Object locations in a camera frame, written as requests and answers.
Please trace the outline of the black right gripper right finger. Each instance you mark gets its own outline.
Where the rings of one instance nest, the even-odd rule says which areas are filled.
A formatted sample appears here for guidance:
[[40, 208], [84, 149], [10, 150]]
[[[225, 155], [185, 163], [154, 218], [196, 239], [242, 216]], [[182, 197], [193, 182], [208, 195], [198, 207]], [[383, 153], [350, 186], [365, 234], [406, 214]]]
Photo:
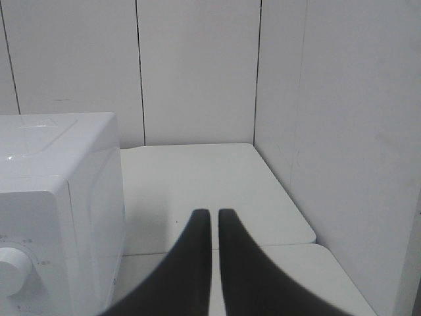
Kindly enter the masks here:
[[219, 211], [218, 238], [227, 315], [358, 315], [359, 293], [326, 248], [263, 250], [233, 209]]

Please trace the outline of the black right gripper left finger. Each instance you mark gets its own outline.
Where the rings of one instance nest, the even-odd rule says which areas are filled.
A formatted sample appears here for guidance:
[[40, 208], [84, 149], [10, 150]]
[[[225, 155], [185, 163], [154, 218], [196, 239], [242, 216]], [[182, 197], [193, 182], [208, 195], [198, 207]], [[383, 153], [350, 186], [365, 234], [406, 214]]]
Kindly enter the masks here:
[[196, 209], [152, 273], [105, 315], [208, 315], [211, 293], [211, 216]]

